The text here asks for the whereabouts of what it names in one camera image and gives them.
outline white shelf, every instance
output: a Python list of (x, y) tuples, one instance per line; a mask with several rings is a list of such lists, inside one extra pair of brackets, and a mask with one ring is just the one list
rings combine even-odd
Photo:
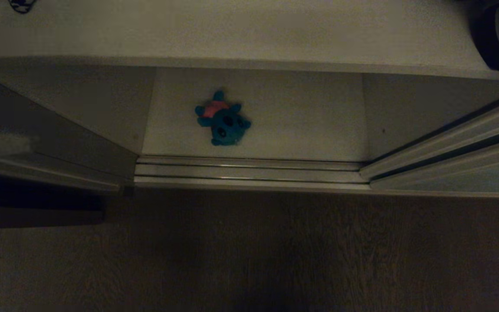
[[(252, 127), (237, 146), (213, 146), (194, 112), (226, 87)], [(159, 68), (143, 154), (368, 160), (361, 74)]]
[(66, 62), (499, 79), (470, 1), (0, 0), (0, 63)]
[(2, 85), (137, 154), (154, 78), (152, 67), (0, 67)]

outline blue plush toy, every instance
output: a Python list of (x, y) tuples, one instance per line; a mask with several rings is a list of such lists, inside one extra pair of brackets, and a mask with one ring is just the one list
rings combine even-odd
[(251, 123), (237, 113), (242, 109), (240, 104), (231, 107), (224, 101), (224, 92), (216, 91), (213, 101), (206, 106), (196, 107), (200, 116), (198, 123), (202, 127), (211, 127), (214, 146), (229, 146), (240, 141)]

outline floor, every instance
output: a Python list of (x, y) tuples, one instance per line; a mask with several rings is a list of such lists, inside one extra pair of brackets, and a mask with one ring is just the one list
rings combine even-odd
[(496, 311), (499, 199), (141, 189), (0, 230), (0, 310), (57, 307)]

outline white panel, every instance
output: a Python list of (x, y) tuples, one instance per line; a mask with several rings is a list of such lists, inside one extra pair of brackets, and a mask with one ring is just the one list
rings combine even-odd
[(470, 2), (0, 0), (0, 58), (98, 64), (454, 75), (499, 79), (471, 39)]
[(0, 67), (6, 87), (137, 154), (154, 77), (150, 67)]
[(364, 75), (371, 158), (388, 153), (499, 99), (499, 81)]
[(133, 177), (136, 154), (0, 85), (0, 156), (36, 152)]
[(499, 192), (499, 144), (371, 182), (374, 190)]
[[(238, 146), (213, 146), (194, 112), (226, 87), (251, 122)], [(296, 71), (159, 69), (144, 154), (367, 160), (362, 76)]]
[(428, 140), (362, 168), (361, 174), (371, 179), (390, 170), (451, 152), (499, 134), (499, 107), (460, 124)]
[(439, 192), (499, 192), (499, 166), (419, 182), (406, 189)]

